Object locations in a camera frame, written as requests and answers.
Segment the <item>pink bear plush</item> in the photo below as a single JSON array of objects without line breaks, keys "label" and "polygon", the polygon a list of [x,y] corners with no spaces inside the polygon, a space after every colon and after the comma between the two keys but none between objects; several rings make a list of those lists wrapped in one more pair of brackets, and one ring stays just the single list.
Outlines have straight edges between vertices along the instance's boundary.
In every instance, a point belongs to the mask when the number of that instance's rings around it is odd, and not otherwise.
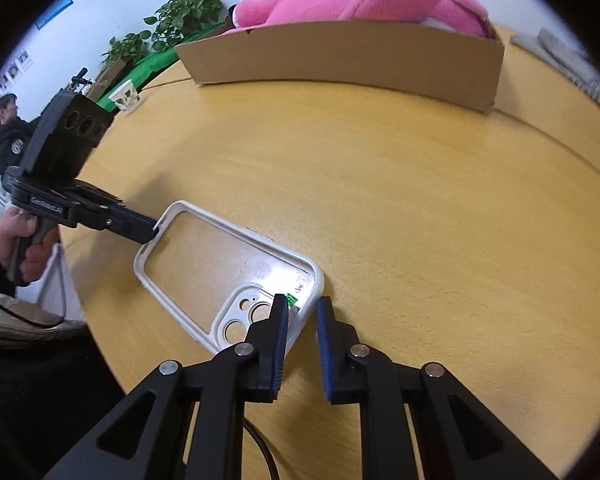
[{"label": "pink bear plush", "polygon": [[411,23],[489,35],[488,11],[477,0],[242,0],[233,13],[237,28],[336,21]]}]

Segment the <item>blue framed wall poster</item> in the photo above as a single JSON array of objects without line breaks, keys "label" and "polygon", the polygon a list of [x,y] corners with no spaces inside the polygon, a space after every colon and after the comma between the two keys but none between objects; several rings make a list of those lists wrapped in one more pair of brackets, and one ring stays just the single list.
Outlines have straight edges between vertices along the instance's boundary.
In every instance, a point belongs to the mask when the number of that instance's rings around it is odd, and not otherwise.
[{"label": "blue framed wall poster", "polygon": [[70,6],[73,5],[73,0],[54,0],[43,13],[38,16],[34,22],[37,30],[44,28],[51,20],[56,18],[57,15],[61,14]]}]

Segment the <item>green potted plant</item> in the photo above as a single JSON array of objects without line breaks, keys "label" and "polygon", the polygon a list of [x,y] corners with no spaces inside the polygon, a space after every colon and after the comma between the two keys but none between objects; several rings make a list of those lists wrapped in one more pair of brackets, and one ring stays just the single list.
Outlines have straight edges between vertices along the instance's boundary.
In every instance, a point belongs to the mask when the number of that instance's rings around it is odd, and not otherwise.
[{"label": "green potted plant", "polygon": [[143,18],[145,28],[112,37],[102,54],[102,66],[119,60],[140,62],[151,53],[164,53],[185,39],[218,24],[225,6],[221,0],[168,0]]}]

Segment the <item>paper cup with leaf print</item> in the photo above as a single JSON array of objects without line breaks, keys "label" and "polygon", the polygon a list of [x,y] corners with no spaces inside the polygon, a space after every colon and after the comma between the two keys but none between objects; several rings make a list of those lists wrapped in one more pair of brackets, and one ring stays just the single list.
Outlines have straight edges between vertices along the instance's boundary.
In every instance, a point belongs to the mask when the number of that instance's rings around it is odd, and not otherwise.
[{"label": "paper cup with leaf print", "polygon": [[119,84],[110,93],[109,99],[123,113],[131,113],[140,105],[140,95],[131,78]]}]

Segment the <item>brown cardboard box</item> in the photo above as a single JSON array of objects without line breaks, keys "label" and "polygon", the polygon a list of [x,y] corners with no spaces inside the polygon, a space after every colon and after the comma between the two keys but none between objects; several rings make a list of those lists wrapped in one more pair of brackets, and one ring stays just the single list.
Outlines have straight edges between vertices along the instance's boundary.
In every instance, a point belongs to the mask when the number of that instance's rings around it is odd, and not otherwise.
[{"label": "brown cardboard box", "polygon": [[229,30],[180,44],[176,53],[196,84],[359,84],[487,113],[495,103],[505,47],[497,34],[350,21]]}]

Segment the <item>white clear phone case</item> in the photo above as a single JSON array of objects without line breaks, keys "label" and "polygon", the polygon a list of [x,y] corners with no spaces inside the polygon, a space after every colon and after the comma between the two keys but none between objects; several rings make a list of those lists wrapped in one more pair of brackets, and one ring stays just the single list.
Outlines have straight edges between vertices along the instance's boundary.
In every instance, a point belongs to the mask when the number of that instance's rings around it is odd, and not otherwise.
[{"label": "white clear phone case", "polygon": [[172,203],[158,234],[135,255],[136,278],[188,336],[215,354],[288,302],[286,349],[299,338],[324,290],[311,258],[185,200]]}]

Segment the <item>person in black jacket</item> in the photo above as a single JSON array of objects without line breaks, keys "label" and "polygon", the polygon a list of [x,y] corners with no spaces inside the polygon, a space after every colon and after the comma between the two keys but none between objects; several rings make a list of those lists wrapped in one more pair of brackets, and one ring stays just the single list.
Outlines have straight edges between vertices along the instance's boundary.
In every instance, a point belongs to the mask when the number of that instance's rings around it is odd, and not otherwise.
[{"label": "person in black jacket", "polygon": [[41,117],[26,122],[18,115],[17,96],[0,97],[0,177],[9,166],[19,166]]}]

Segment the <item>grey folded cloth bag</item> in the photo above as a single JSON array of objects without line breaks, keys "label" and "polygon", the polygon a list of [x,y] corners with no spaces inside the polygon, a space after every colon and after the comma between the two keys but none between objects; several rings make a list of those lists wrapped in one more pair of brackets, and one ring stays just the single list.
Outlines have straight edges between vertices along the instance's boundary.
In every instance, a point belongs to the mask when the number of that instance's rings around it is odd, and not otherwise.
[{"label": "grey folded cloth bag", "polygon": [[546,28],[536,36],[513,34],[509,42],[553,67],[600,106],[600,70],[585,55]]}]

